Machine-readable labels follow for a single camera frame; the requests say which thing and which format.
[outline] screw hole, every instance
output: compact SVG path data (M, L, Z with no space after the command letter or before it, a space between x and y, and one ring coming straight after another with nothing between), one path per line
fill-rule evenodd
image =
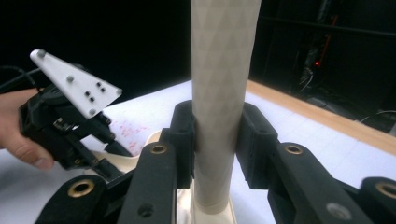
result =
M141 217L151 217L154 213L154 207L150 203L144 203L137 209L137 214Z
M297 146L286 146L285 150L291 154L299 155L302 154L304 151L297 147Z
M339 203L328 203L326 205L327 211L332 214L332 216L341 220L350 220L352 215L349 210Z
M67 194L72 198L79 198L89 194L94 187L94 183L90 179L83 179L74 183Z
M392 199L396 199L396 185L393 185L390 183L385 183L385 182L380 182L380 183L377 183L375 185L375 187L382 194L384 194Z
M166 147L165 146L155 146L155 147L152 147L150 151L153 154L161 154L166 151Z

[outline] beige plastic piece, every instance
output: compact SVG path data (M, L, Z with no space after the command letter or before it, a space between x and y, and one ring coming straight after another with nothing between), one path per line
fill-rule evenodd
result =
M238 125L260 0L191 0L192 110L196 117L195 205L229 204Z

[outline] brass insert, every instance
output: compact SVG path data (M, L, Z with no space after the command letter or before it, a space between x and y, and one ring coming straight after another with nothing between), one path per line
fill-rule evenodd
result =
M72 198L79 198L89 194L94 186L95 184L90 179L79 180L70 187L67 194Z
M385 194L392 199L396 199L396 185L385 182L379 182L375 185L375 187L382 194Z
M299 155L304 152L300 147L297 146L286 146L285 150L294 155Z
M166 146L154 146L149 151L152 154L162 154L167 150Z

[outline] dark background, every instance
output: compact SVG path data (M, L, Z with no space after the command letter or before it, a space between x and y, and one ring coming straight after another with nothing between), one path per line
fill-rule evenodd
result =
M323 2L329 5L318 20ZM7 0L0 3L0 65L29 71L30 52L44 49L123 88L120 102L190 79L190 32L189 0ZM350 119L370 117L366 124L387 132L394 113L377 113L396 110L395 36L396 1L262 0L250 79ZM312 49L320 66L307 63ZM17 74L0 71L0 83Z
M191 77L189 1L10 0L0 20L0 65L29 71L44 49L123 88L118 101Z

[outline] cardboard tube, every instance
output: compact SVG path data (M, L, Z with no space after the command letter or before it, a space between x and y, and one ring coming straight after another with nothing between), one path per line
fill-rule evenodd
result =
M260 0L191 0L194 194L208 214L228 204Z

